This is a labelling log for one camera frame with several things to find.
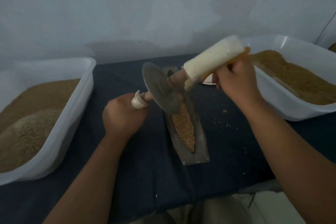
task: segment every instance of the hand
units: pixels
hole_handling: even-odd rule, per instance
[[[246,57],[231,65],[222,65],[212,76],[216,88],[222,88],[225,94],[242,110],[249,105],[263,103],[258,90],[255,70],[252,62]]]
[[[129,93],[110,100],[103,111],[105,137],[121,140],[123,148],[131,136],[139,130],[148,115],[148,108],[135,110],[131,106],[134,95],[135,93]]]

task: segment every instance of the pile of grain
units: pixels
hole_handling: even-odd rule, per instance
[[[279,52],[267,50],[250,55],[250,59],[274,73],[279,80],[293,89],[300,99],[316,105],[336,102],[335,85],[303,67],[286,62]]]
[[[194,152],[195,150],[194,125],[191,122],[190,114],[187,111],[187,107],[184,102],[183,96],[181,94],[178,94],[178,97],[181,102],[180,113],[172,115],[171,118],[179,138],[183,141],[184,145],[191,152]]]
[[[43,146],[79,79],[33,86],[0,113],[0,173],[32,159]]]

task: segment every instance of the white plastic tub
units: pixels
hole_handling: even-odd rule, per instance
[[[258,36],[242,39],[251,47],[251,54],[275,50],[287,62],[304,67],[329,83],[336,85],[336,53],[289,36]],[[307,103],[255,67],[258,88],[263,98],[286,120],[299,121],[336,111],[336,103],[314,105]]]
[[[53,172],[62,162],[93,89],[93,58],[17,62],[0,72],[0,111],[34,85],[80,79],[41,150],[23,166],[0,174],[0,185],[33,180]]]

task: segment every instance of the metal disc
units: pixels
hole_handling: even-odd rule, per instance
[[[165,73],[153,63],[146,62],[142,66],[142,76],[148,91],[159,107],[170,115],[178,114],[180,99],[176,92],[171,91],[166,94],[160,88],[160,84],[166,82],[167,76]]]

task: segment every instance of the pants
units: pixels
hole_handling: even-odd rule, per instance
[[[130,224],[252,224],[249,209],[233,196],[205,200],[163,213],[146,216]]]

